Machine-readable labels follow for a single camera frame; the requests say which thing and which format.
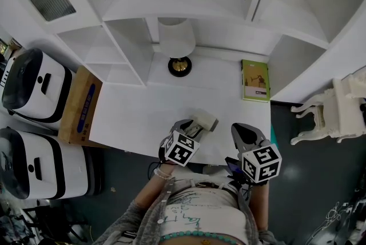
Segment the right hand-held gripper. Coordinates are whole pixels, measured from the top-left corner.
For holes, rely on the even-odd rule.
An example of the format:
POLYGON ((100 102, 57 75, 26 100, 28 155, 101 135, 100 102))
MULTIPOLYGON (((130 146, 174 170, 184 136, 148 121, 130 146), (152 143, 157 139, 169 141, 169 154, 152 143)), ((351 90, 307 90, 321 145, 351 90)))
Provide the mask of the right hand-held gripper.
POLYGON ((245 123, 234 123, 231 133, 242 171, 249 180, 262 183, 279 175, 281 154, 260 129, 245 123))

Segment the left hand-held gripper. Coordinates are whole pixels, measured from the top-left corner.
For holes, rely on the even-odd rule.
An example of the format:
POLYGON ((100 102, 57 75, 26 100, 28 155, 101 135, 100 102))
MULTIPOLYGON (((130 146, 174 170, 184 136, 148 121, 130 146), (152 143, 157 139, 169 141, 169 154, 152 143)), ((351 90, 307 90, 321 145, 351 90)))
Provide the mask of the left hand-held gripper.
POLYGON ((171 128, 172 133, 160 144, 158 157, 161 163, 171 161, 185 167, 198 151, 200 148, 198 142, 205 135, 203 128, 194 128, 192 138, 178 132, 179 130, 185 131, 191 124, 191 119, 183 119, 173 125, 171 128))

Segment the white wall shelf unit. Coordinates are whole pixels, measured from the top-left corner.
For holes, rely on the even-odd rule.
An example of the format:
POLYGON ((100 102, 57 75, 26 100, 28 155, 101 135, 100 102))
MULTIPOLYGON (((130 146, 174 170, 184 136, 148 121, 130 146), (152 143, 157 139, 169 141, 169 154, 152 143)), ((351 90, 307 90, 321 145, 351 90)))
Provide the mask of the white wall shelf unit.
POLYGON ((270 98, 300 103, 366 65, 366 0, 0 0, 0 24, 99 80, 90 139, 155 156, 177 120, 203 109, 218 118, 195 162, 234 156, 230 127, 270 133, 270 104, 244 101, 240 62, 265 62, 270 98), (196 39, 191 72, 168 70, 158 18, 187 18, 196 39))

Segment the person's left forearm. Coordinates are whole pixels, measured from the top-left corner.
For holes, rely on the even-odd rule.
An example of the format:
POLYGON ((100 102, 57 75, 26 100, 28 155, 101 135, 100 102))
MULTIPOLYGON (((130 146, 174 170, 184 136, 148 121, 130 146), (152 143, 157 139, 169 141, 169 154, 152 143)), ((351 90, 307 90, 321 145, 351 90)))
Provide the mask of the person's left forearm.
POLYGON ((170 162, 156 168, 154 175, 136 196, 135 204, 141 208, 148 209, 161 193, 165 183, 172 177, 172 172, 175 168, 176 166, 170 162))

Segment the person's right forearm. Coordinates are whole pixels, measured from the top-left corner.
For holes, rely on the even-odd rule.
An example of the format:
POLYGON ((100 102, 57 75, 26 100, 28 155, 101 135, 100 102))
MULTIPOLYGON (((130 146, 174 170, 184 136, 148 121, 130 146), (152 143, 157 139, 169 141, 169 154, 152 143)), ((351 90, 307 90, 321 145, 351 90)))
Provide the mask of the person's right forearm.
POLYGON ((269 222, 269 183, 252 188, 249 208, 259 231, 268 229, 269 222))

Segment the teal flat board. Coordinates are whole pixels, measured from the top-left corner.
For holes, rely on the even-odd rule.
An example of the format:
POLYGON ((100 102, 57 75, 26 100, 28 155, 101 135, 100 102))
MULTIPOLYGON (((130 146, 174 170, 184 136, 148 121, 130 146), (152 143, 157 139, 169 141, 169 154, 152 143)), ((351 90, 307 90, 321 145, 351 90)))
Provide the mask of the teal flat board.
POLYGON ((273 125, 271 125, 271 130, 270 130, 270 142, 271 142, 271 144, 275 144, 276 147, 279 148, 279 144, 277 141, 277 137, 276 137, 276 133, 275 133, 273 125))

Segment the small purple-screen device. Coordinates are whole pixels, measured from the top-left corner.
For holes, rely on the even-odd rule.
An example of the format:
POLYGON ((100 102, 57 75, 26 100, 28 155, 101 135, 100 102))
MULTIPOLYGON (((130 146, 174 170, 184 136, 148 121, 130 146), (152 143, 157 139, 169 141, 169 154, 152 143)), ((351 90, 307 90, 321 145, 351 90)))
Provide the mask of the small purple-screen device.
POLYGON ((225 161, 234 179, 244 178, 244 173, 241 168, 241 162, 239 160, 227 156, 225 158, 225 161))

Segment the green book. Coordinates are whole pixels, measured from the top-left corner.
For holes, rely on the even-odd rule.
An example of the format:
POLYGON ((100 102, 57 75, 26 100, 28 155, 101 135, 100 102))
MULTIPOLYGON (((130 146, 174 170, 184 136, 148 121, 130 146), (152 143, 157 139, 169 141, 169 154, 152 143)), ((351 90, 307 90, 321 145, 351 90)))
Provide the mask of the green book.
POLYGON ((243 59, 241 61, 241 82, 244 101, 270 101, 270 84, 266 63, 243 59))

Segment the person's torso in white top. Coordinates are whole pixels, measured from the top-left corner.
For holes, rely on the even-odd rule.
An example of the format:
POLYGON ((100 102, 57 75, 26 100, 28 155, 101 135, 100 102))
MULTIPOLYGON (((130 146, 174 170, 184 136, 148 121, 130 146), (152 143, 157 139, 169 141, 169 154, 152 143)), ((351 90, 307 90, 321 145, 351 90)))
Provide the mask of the person's torso in white top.
POLYGON ((148 209, 133 200, 93 245, 281 245, 257 229, 250 197, 225 168, 175 166, 148 209))

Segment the white shade table lamp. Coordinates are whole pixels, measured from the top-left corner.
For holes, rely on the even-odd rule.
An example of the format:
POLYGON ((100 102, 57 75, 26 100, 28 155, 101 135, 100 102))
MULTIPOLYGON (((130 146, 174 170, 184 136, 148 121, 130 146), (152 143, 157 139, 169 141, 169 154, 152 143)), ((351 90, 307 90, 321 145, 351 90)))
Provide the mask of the white shade table lamp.
POLYGON ((168 70, 182 78, 192 70, 188 57, 196 47, 192 24, 187 18, 158 18, 158 34, 161 52, 169 58, 168 70))

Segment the white ornate side table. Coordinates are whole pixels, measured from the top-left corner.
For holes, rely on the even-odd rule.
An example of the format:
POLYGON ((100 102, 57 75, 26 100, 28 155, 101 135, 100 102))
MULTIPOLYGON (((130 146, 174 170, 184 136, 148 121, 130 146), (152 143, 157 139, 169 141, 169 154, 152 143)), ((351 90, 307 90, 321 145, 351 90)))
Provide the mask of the white ornate side table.
POLYGON ((296 118, 313 114, 315 127, 292 138, 292 145, 304 140, 357 138, 366 134, 366 113, 360 110, 360 99, 366 98, 366 66, 343 79, 332 79, 333 87, 309 98, 300 107, 292 106, 296 118))

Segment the brown cardboard box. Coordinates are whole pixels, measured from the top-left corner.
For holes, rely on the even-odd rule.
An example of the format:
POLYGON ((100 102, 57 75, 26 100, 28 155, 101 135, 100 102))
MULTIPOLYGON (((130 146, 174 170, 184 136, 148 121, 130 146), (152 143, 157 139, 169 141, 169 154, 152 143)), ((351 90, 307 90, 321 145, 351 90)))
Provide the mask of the brown cardboard box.
POLYGON ((103 147, 89 139, 102 81, 86 67, 78 68, 61 118, 58 138, 69 144, 103 147))

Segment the white robot with black lid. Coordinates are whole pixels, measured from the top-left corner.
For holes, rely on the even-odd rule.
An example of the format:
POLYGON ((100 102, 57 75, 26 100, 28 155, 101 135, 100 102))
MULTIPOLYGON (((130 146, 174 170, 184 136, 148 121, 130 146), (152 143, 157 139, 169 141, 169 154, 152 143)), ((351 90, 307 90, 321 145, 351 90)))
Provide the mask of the white robot with black lid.
POLYGON ((13 115, 58 130, 74 76, 42 50, 26 50, 5 68, 2 106, 13 115))
POLYGON ((99 194, 101 166, 86 147, 55 136, 0 129, 0 180, 21 199, 66 199, 99 194))

